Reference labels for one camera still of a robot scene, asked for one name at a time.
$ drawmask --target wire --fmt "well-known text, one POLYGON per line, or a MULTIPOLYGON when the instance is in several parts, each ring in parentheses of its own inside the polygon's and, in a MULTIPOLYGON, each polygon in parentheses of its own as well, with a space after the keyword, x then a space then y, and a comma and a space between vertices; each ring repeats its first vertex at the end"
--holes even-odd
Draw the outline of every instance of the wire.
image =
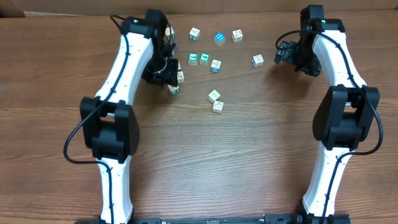
MULTIPOLYGON (((120 32, 122 32, 121 30, 121 26, 114 20, 115 18, 121 19, 122 17, 120 16, 109 16, 109 18, 111 18, 111 20, 117 25, 117 27, 119 28, 120 32)), ((107 163, 103 162, 103 161, 77 161, 74 159, 71 159, 68 155, 68 146, 70 141, 73 139, 73 137, 75 136, 75 134, 79 131, 79 129, 86 123, 86 121, 88 119, 90 119, 94 114, 96 114, 104 105, 105 103, 111 98, 112 94, 114 93, 121 77, 124 71, 124 68, 126 68, 126 64, 127 64, 127 60, 129 58, 129 41, 127 39, 127 36, 125 34, 123 34, 124 40, 126 41, 126 56, 124 58, 124 62, 123 65, 120 69, 119 75, 116 78, 116 81, 114 83, 114 85, 112 86, 112 88, 110 89, 108 95, 106 96, 106 98, 85 118, 83 119, 76 127, 75 129, 69 134, 67 140, 65 141, 65 144, 63 145, 63 156, 65 157, 65 159, 73 164, 101 164, 102 166, 105 166, 106 168, 106 172, 108 173, 108 179, 109 179, 109 209, 111 212, 111 224, 114 224, 114 213, 113 213, 113 201, 112 201, 112 175, 111 175, 111 168, 109 167, 109 165, 107 165, 107 163)))
POLYGON ((370 151, 368 151, 368 152, 347 152, 347 153, 344 153, 343 155, 341 155, 341 156, 337 159, 336 164, 335 164, 335 168, 333 169, 333 173, 332 173, 332 175, 331 175, 331 179, 330 179, 330 182, 329 182, 328 192, 326 193, 325 204, 324 204, 324 206, 323 206, 323 212, 322 212, 322 217, 321 217, 321 222, 320 222, 320 223, 323 223, 323 219, 324 219, 324 217, 325 217, 325 215, 326 215, 326 209, 327 209, 328 202, 329 202, 329 198, 330 198, 331 187, 333 186, 333 181, 334 181, 334 179, 335 179, 335 177, 336 177, 337 168, 338 168, 339 163, 340 163, 341 160, 342 160, 344 157, 346 157, 346 156, 350 156, 350 155, 351 155, 351 156, 352 156, 352 155, 367 156, 367 155, 370 155, 370 154, 372 154, 372 153, 375 153, 375 152, 380 148, 381 143, 382 143, 382 141, 383 141, 383 128, 382 128, 381 119, 380 119, 380 117, 379 117, 377 111, 374 109, 373 105, 371 104, 371 102, 370 102, 369 99, 367 98, 365 92, 362 91, 362 89, 361 89, 361 88, 358 86, 358 84, 355 82, 354 76, 353 76, 353 74, 351 73, 351 69, 349 68, 349 63, 348 63, 347 56, 346 56, 346 54, 344 53, 344 50, 341 48, 341 45, 340 45, 338 42, 336 42, 335 40, 333 40, 331 37, 329 37, 329 36, 327 36, 327 35, 325 35, 325 34, 323 34, 323 33, 321 33, 321 32, 314 31, 314 30, 293 30, 293 31, 287 32, 286 34, 280 36, 280 37, 277 39, 277 41, 276 41, 276 43, 275 43, 276 48, 277 48, 278 50, 288 50, 288 49, 296 48, 298 45, 293 45, 293 46, 290 46, 290 47, 283 48, 283 47, 279 47, 279 46, 278 46, 278 43, 279 43, 279 41, 280 41, 282 38, 286 37, 287 35, 296 34, 296 33, 302 34, 302 33, 304 33, 304 32, 309 33, 309 34, 317 34, 317 35, 320 35, 320 36, 326 38, 327 40, 329 40, 330 42, 334 43, 334 44, 336 45, 336 47, 340 50, 341 55, 343 56, 344 63, 345 63, 345 65, 346 65, 346 69, 347 69, 347 73, 348 73, 348 79, 349 79, 349 80, 351 81, 351 83, 355 86, 355 88, 358 89, 359 94, 361 95, 361 97, 362 97, 362 98, 365 100, 365 102, 369 105, 370 109, 371 109, 372 112, 373 112, 374 118, 376 119, 377 126, 378 126, 378 128, 379 128, 379 140, 378 140, 376 146, 375 146, 372 150, 370 150, 370 151))

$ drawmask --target small block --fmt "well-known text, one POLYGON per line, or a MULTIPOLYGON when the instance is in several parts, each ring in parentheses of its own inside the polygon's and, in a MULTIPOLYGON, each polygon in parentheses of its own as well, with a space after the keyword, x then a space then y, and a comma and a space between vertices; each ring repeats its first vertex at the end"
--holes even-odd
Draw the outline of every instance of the small block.
POLYGON ((210 70, 215 73, 220 72, 221 62, 219 60, 213 60, 210 66, 210 70))
POLYGON ((214 101, 213 112, 221 113, 223 111, 224 103, 221 101, 214 101))
POLYGON ((209 60, 210 60, 210 55, 202 53, 200 60, 199 60, 199 64, 207 66, 209 60))
POLYGON ((167 26, 166 30, 165 30, 165 33, 166 33, 167 39, 169 39, 169 40, 174 40, 175 39, 175 34, 174 34, 173 27, 169 28, 169 26, 167 26))
POLYGON ((264 59, 262 59, 261 55, 253 56, 251 63, 254 68, 260 67, 264 63, 264 59))
POLYGON ((216 91, 213 90, 210 94, 209 94, 209 100, 214 103, 216 100, 219 100, 219 98, 221 97, 221 95, 216 91))
POLYGON ((184 82, 184 73, 183 72, 177 72, 177 81, 178 81, 178 83, 184 82))
POLYGON ((174 86, 167 85, 167 87, 169 88, 170 93, 171 93, 172 95, 176 95, 177 93, 180 92, 180 87, 179 87, 179 86, 174 87, 174 86))
POLYGON ((189 39, 193 41, 198 41, 199 36, 200 36, 200 30, 192 27, 191 32, 189 32, 189 39))
POLYGON ((214 36, 214 43, 218 46, 223 45, 223 43, 225 42, 225 35, 222 33, 218 33, 214 36))
POLYGON ((243 34, 241 30, 232 31, 232 40, 236 43, 243 40, 243 34))
POLYGON ((198 54, 190 53, 188 57, 189 65, 198 65, 198 54))

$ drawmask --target cube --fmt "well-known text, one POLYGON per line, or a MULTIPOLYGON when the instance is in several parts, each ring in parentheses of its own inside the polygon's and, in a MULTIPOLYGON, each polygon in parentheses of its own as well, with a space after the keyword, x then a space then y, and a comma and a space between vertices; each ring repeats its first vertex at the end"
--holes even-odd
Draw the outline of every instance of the cube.
POLYGON ((264 63, 264 59, 262 59, 261 55, 256 55, 256 56, 253 56, 251 63, 253 64, 254 68, 257 68, 257 67, 260 67, 264 63))
POLYGON ((211 66, 210 66, 210 70, 212 72, 219 73, 220 72, 220 66, 221 66, 221 62, 220 61, 213 60, 212 63, 211 63, 211 66))
POLYGON ((218 34, 216 34, 214 36, 214 43, 216 45, 221 46, 221 45, 223 45, 224 42, 225 42, 225 35, 224 34, 219 32, 218 34))
POLYGON ((200 56, 199 64, 207 66, 210 60, 210 55, 202 53, 200 56))
POLYGON ((175 34, 174 34, 174 30, 173 30, 173 27, 170 27, 169 28, 169 26, 167 26, 166 27, 166 36, 167 36, 167 39, 168 40, 170 40, 170 41, 173 41, 173 40, 175 40, 175 34))
POLYGON ((232 31, 232 40, 236 43, 243 40, 243 34, 241 30, 232 31))
POLYGON ((184 82, 184 73, 183 72, 177 72, 177 81, 178 81, 178 83, 184 82))
POLYGON ((210 94, 209 94, 209 100, 214 103, 214 101, 219 100, 219 98, 221 97, 221 95, 216 91, 213 90, 210 94))
POLYGON ((221 113, 224 107, 224 103, 221 101, 214 101, 213 112, 221 113))
POLYGON ((174 86, 167 85, 167 87, 169 88, 169 90, 170 90, 172 95, 176 95, 177 93, 180 92, 180 87, 179 86, 174 87, 174 86))
POLYGON ((190 53, 188 58, 189 65, 198 65, 198 54, 190 53))
POLYGON ((200 36, 200 30, 192 27, 191 32, 189 32, 189 39, 193 41, 198 41, 199 36, 200 36))

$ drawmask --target wooden table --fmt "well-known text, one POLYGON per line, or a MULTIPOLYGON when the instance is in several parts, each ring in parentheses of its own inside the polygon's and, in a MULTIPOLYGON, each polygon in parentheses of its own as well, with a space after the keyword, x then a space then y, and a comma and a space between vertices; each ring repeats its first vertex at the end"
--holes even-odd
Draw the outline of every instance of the wooden table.
MULTIPOLYGON (((326 12, 342 19, 351 56, 369 86, 379 88, 384 143, 353 157, 336 212, 353 223, 397 223, 398 12, 326 12)), ((169 16, 185 83, 167 88, 141 82, 134 111, 141 141, 131 164, 136 217, 193 218, 290 213, 308 188, 317 154, 312 119, 325 78, 275 65, 275 40, 298 29, 299 13, 169 16), (192 27, 198 42, 188 39, 192 27), (232 43, 241 29, 242 42, 232 43), (221 47, 213 36, 223 32, 221 47), (222 61, 220 74, 188 66, 188 53, 222 61), (251 57, 264 65, 253 68, 251 57), (216 89, 222 114, 207 99, 216 89)), ((291 36, 287 40, 297 40, 291 36)), ((0 20, 0 223, 72 223, 101 213, 96 166, 76 166, 62 154, 80 120, 83 96, 93 96, 114 62, 119 32, 108 17, 0 20)), ((359 151, 377 141, 376 123, 359 151)), ((76 159, 92 159, 79 132, 76 159)))

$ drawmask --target white arm segment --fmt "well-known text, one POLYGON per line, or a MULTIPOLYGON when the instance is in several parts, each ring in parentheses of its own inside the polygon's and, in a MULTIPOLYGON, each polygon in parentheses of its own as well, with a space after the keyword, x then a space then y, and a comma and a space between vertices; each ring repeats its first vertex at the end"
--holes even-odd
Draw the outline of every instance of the white arm segment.
MULTIPOLYGON (((128 223, 132 214, 132 203, 130 199, 130 162, 131 156, 123 164, 116 159, 97 159, 107 163, 112 174, 112 202, 114 223, 128 223)), ((101 172, 103 207, 101 219, 106 223, 112 223, 111 210, 109 209, 109 176, 106 167, 98 164, 101 172)))
MULTIPOLYGON (((328 192, 331 175, 335 168, 337 158, 346 152, 349 152, 349 148, 334 147, 329 151, 322 142, 319 141, 317 161, 315 162, 315 168, 312 173, 310 187, 303 198, 303 205, 307 214, 311 213, 316 217, 322 216, 323 205, 326 200, 325 195, 328 192)), ((351 156, 344 157, 337 168, 336 176, 330 191, 328 206, 326 208, 326 217, 335 213, 336 193, 343 176, 344 168, 350 157, 351 156)))
MULTIPOLYGON (((354 62, 351 59, 351 55, 348 52, 346 34, 338 30, 326 30, 323 34, 331 37, 340 44, 347 56, 349 69, 351 70, 358 86, 362 87, 362 85, 366 85, 365 81, 359 76, 358 71, 354 66, 354 62)), ((348 79, 347 68, 344 63, 343 56, 334 43, 320 35, 316 35, 313 40, 312 50, 321 63, 328 88, 329 86, 337 86, 339 84, 343 84, 347 88, 354 87, 348 79)))
MULTIPOLYGON (((141 80, 142 72, 154 54, 154 46, 152 45, 151 38, 147 39, 142 34, 128 33, 127 39, 130 45, 130 55, 115 92, 112 94, 108 102, 119 103, 119 100, 124 100, 127 105, 132 105, 138 83, 141 80)), ((106 98, 109 90, 112 88, 119 75, 125 56, 126 41, 124 40, 124 37, 121 36, 119 52, 113 63, 111 72, 95 97, 100 96, 100 100, 104 100, 106 98)))
MULTIPOLYGON (((141 75, 154 54, 154 47, 152 45, 152 40, 145 38, 141 34, 128 33, 127 39, 129 41, 130 53, 127 59, 127 64, 115 92, 112 94, 108 102, 118 103, 120 100, 123 100, 127 105, 132 105, 138 83, 141 80, 141 75)), ((104 100, 106 98, 122 69, 125 56, 126 41, 124 40, 124 37, 121 36, 119 52, 116 56, 115 62, 113 63, 111 72, 95 97, 100 96, 100 100, 104 100)), ((127 223, 132 214, 132 203, 129 191, 131 156, 128 156, 123 164, 119 164, 117 159, 105 157, 98 161, 107 163, 111 168, 114 223, 127 223)), ((112 223, 111 210, 109 209, 108 173, 106 172, 105 166, 100 164, 98 164, 98 166, 101 171, 103 196, 101 219, 105 220, 106 223, 112 223)))
MULTIPOLYGON (((346 44, 346 34, 338 30, 326 30, 325 35, 331 37, 333 40, 341 45, 344 53, 347 56, 349 68, 354 76, 355 82, 359 87, 366 85, 365 81, 359 76, 356 70, 351 55, 348 52, 346 44)), ((313 53, 318 57, 323 73, 325 74, 327 87, 337 86, 343 84, 345 87, 354 87, 348 79, 346 65, 341 55, 340 50, 336 45, 326 38, 316 35, 312 45, 313 53)), ((316 217, 322 216, 323 207, 328 192, 329 183, 335 168, 337 158, 342 154, 349 152, 348 148, 334 147, 332 150, 326 150, 325 146, 319 141, 318 156, 313 170, 310 187, 303 198, 303 205, 307 213, 312 213, 316 217)), ((330 199, 326 208, 326 217, 335 213, 335 198, 340 185, 340 180, 343 176, 344 168, 351 156, 343 158, 342 163, 338 165, 335 179, 330 192, 330 199)))

